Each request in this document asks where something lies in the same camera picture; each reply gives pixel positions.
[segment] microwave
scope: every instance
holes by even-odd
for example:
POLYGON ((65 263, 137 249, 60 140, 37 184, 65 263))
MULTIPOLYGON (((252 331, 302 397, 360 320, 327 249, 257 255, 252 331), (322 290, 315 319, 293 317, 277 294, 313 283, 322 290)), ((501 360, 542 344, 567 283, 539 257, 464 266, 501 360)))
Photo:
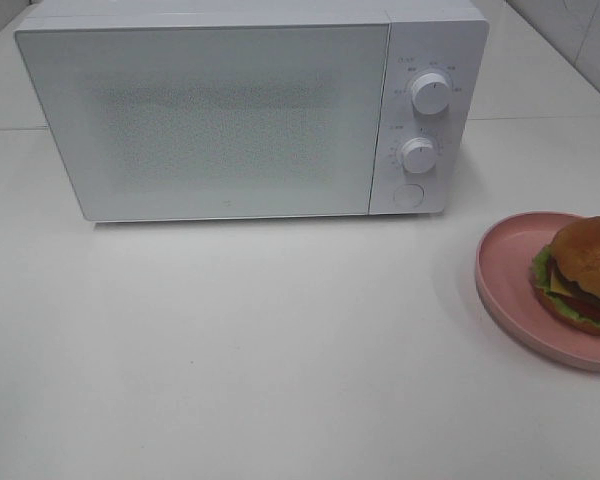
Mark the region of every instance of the microwave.
POLYGON ((468 0, 44 0, 15 40, 85 219, 439 212, 468 0))

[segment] hamburger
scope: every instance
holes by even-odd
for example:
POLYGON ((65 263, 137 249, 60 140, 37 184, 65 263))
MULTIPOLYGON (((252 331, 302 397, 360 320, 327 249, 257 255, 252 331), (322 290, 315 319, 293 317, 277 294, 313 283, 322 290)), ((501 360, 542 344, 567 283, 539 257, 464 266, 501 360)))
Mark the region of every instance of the hamburger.
POLYGON ((559 230, 531 268, 536 296, 553 316, 600 335, 600 217, 559 230))

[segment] microwave door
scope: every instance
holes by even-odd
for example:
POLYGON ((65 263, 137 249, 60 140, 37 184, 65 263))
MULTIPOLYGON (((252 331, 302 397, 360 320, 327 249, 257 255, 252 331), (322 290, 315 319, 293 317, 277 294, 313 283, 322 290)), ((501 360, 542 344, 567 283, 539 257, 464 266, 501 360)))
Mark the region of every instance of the microwave door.
POLYGON ((93 221, 366 214, 388 25, 20 32, 93 221))

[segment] white knob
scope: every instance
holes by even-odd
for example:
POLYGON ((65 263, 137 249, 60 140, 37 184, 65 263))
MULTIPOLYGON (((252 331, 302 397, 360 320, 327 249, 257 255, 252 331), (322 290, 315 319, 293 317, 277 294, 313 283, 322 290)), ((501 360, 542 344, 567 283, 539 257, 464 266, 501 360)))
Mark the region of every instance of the white knob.
POLYGON ((410 173, 424 173, 436 164, 436 149, 428 138, 414 138, 400 149, 403 168, 410 173))
POLYGON ((443 72, 428 72, 411 84, 411 101, 415 109, 425 115, 444 110, 451 100, 451 80, 443 72))

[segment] wall tile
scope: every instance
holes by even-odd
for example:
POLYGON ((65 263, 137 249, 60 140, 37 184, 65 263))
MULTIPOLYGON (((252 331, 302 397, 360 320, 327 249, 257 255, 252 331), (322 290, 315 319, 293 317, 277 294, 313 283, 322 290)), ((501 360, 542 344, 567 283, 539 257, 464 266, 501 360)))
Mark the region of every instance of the wall tile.
POLYGON ((509 0, 518 12, 574 63, 599 0, 509 0))

